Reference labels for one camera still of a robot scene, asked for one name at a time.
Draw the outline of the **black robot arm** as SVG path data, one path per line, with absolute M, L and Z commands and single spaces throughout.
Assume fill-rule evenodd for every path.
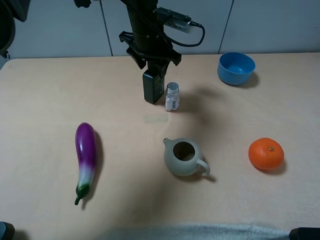
M 173 41 L 164 33 L 157 11 L 157 0 L 123 0 L 132 32 L 123 31 L 119 40 L 128 45 L 126 53 L 140 69 L 148 66 L 163 78 L 170 62 L 178 65 L 182 55 L 173 49 Z

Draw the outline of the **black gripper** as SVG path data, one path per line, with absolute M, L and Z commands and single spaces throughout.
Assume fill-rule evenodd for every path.
M 141 70 L 149 60 L 161 61 L 161 78 L 165 77 L 170 62 L 177 66 L 182 59 L 182 55 L 174 50 L 172 43 L 159 35 L 143 34 L 136 39 L 132 32 L 123 31 L 119 35 L 119 40 L 128 45 L 126 53 L 133 58 Z

